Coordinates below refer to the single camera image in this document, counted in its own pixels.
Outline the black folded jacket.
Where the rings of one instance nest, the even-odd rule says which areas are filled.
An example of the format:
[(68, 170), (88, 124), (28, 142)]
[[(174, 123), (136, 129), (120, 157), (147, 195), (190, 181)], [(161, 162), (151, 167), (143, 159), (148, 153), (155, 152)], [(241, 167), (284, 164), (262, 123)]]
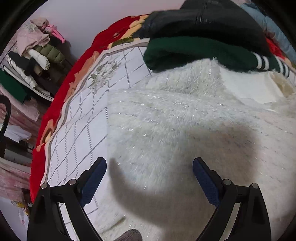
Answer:
[(185, 1), (180, 9), (153, 11), (133, 36), (200, 37), (271, 55), (262, 28), (233, 1)]

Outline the dark green striped sweater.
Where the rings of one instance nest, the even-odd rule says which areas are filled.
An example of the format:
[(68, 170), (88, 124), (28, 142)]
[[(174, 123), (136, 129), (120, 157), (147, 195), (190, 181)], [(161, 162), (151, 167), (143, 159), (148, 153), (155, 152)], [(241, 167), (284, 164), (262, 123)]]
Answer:
[(276, 71), (290, 76), (290, 68), (280, 58), (264, 56), (242, 47), (198, 37), (151, 39), (144, 53), (146, 66), (163, 71), (184, 66), (196, 60), (217, 60), (232, 71)]

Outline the white fuzzy sweater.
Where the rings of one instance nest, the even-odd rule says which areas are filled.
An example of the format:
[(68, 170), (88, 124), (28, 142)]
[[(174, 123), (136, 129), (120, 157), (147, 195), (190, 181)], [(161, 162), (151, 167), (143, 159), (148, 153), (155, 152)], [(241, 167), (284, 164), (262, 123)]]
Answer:
[(192, 172), (201, 157), (237, 185), (257, 183), (278, 239), (295, 214), (295, 95), (239, 100), (201, 61), (159, 73), (108, 97), (107, 189), (96, 230), (113, 240), (194, 240), (214, 207)]

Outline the light blue jacket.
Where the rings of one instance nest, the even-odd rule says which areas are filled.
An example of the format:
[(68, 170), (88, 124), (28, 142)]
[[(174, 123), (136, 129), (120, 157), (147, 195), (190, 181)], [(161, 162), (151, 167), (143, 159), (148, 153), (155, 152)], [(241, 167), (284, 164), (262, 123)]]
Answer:
[(254, 18), (264, 33), (279, 46), (292, 63), (295, 63), (295, 49), (279, 26), (255, 3), (243, 3), (240, 7)]

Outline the floral red-bordered bed sheet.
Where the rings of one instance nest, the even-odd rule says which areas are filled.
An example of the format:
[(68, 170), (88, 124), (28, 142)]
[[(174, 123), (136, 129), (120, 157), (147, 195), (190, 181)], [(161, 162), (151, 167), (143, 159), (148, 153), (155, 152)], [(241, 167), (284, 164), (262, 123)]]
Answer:
[[(86, 60), (77, 63), (78, 72), (69, 75), (70, 87), (61, 86), (52, 102), (50, 109), (55, 110), (57, 115), (43, 125), (40, 143), (33, 152), (30, 176), (33, 203), (43, 183), (51, 187), (65, 185), (90, 169), (98, 157), (104, 158), (107, 163), (108, 97), (112, 91), (135, 89), (159, 73), (201, 61), (197, 76), (219, 77), (223, 86), (239, 100), (269, 104), (295, 95), (295, 75), (292, 72), (289, 77), (274, 70), (238, 72), (208, 58), (163, 71), (150, 70), (144, 62), (150, 40), (134, 37), (131, 43), (108, 50), (96, 52), (90, 49)], [(99, 202), (107, 189), (107, 173), (108, 166), (95, 195), (84, 206), (94, 228)], [(66, 206), (62, 203), (59, 206), (71, 240), (79, 240)], [(239, 203), (235, 204), (220, 240), (227, 240), (239, 206)], [(136, 228), (126, 230), (113, 240), (122, 240), (126, 235), (130, 240), (145, 240)]]

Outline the pink curtain fabric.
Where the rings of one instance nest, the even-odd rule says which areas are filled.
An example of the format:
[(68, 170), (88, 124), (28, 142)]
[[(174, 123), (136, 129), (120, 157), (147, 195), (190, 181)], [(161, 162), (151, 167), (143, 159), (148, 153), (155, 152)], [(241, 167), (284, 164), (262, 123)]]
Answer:
[(30, 199), (29, 178), (31, 175), (31, 158), (26, 142), (16, 142), (10, 135), (18, 126), (9, 124), (11, 102), (1, 95), (1, 197), (24, 203)]

